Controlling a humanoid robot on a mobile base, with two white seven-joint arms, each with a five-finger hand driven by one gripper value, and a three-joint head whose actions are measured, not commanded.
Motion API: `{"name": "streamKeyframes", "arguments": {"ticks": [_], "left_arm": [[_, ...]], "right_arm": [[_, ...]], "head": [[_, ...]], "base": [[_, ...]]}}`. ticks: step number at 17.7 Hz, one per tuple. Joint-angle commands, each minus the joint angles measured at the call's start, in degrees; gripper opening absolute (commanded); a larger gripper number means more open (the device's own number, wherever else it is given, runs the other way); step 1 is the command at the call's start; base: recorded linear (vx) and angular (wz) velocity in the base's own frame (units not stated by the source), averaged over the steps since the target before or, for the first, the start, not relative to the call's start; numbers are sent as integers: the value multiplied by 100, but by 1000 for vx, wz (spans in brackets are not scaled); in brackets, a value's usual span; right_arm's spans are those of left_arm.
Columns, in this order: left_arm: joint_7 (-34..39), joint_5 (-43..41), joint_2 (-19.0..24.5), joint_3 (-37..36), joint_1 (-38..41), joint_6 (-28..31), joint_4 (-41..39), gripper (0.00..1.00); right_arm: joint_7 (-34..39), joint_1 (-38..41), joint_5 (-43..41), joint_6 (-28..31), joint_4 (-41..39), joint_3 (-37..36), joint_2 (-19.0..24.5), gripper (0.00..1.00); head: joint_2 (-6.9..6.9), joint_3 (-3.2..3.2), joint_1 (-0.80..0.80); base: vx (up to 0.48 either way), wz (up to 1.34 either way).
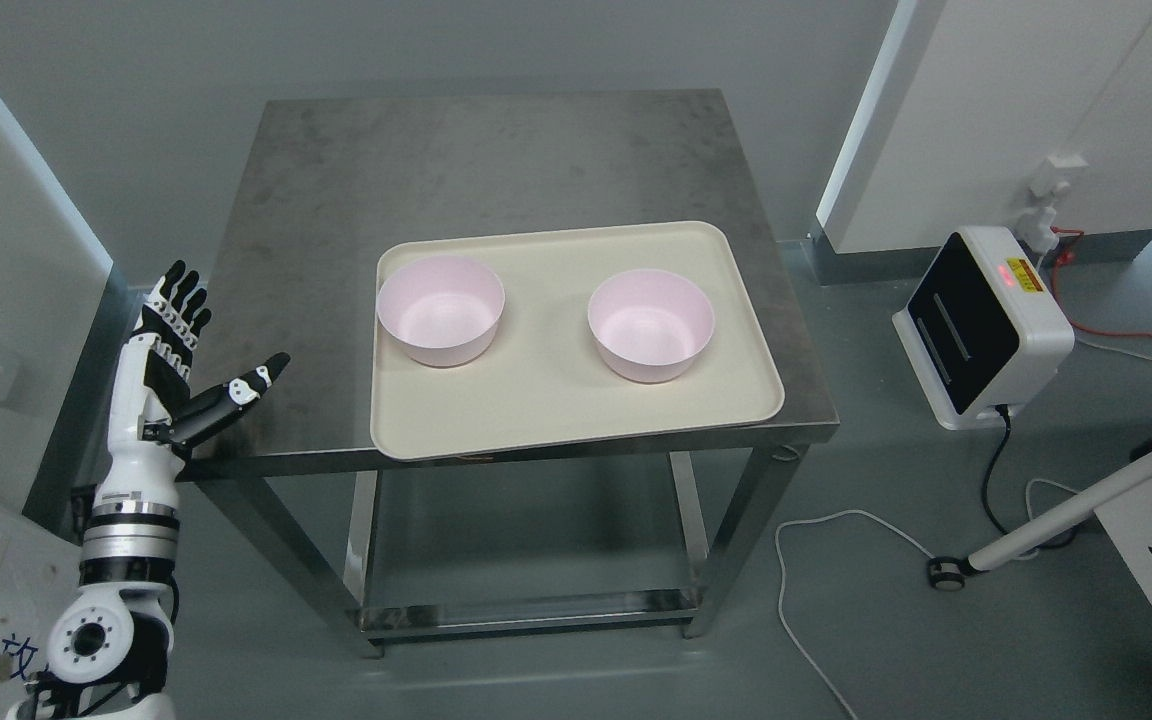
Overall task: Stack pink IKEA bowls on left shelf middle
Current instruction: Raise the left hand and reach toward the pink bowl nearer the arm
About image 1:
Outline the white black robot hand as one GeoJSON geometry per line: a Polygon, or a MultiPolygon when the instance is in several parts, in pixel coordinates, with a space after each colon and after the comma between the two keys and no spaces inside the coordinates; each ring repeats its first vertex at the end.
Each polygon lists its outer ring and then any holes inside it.
{"type": "Polygon", "coordinates": [[[237,423],[270,391],[289,354],[192,395],[195,353],[210,323],[200,274],[175,262],[143,297],[111,392],[108,473],[93,502],[179,503],[177,478],[196,447],[237,423]]]}

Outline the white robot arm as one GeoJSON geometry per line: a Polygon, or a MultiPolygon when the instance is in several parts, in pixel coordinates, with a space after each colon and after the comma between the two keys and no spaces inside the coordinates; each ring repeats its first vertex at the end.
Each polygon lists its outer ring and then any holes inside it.
{"type": "Polygon", "coordinates": [[[26,676],[9,719],[174,719],[165,692],[179,601],[179,516],[173,506],[70,492],[82,539],[76,600],[52,626],[47,666],[26,676]]]}

